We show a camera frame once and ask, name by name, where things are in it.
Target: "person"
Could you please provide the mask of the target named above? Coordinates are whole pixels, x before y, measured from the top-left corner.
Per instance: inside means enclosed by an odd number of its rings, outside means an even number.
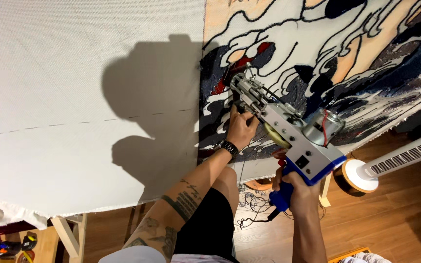
[[[240,114],[235,106],[230,115],[226,141],[241,151],[254,137],[259,121],[250,112]],[[231,159],[230,151],[221,148],[186,174],[155,202],[123,249],[99,263],[238,263],[231,255],[239,202],[236,172],[226,166]],[[279,168],[275,191],[280,190],[281,181],[294,187],[292,262],[326,262],[318,215],[319,185],[307,186],[296,172],[282,176]]]

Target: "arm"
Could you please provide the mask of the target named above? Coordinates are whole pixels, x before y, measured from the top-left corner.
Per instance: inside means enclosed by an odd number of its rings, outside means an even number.
[[[246,121],[251,117],[253,115],[250,112],[239,114],[235,106],[231,109],[227,141],[238,150],[242,150],[254,137],[259,121],[253,118],[247,126]],[[194,171],[187,173],[152,206],[123,248],[149,246],[161,252],[170,262],[177,232],[196,211],[230,160],[231,154],[225,149],[219,149]]]
[[[283,168],[276,172],[273,189],[280,189],[282,181],[293,185],[290,211],[294,219],[292,262],[327,262],[318,214],[319,183],[307,186],[301,176],[291,172],[282,177]]]

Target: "wooden floor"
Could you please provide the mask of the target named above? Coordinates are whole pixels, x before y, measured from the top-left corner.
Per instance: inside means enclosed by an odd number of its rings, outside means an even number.
[[[404,135],[386,133],[353,155],[370,161],[406,143]],[[326,209],[321,227],[328,257],[366,246],[394,263],[421,263],[421,162],[382,176],[378,190],[363,197],[344,193],[332,180],[327,197],[332,206]],[[89,214],[84,262],[97,263],[119,250],[131,231],[133,214],[131,208]],[[235,219],[247,217],[253,218],[254,212],[239,207]],[[236,227],[237,259],[290,262],[292,236],[293,221],[285,215],[270,223]]]

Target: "knee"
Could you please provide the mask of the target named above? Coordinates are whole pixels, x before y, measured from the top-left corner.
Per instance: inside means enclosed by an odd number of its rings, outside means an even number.
[[[228,185],[237,184],[237,173],[230,167],[225,166],[219,175],[219,180],[226,182]]]

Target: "tower fan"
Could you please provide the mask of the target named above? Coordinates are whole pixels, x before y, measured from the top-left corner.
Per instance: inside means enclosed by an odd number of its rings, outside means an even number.
[[[368,163],[348,159],[334,176],[338,186],[353,196],[378,188],[378,177],[421,161],[421,138]]]

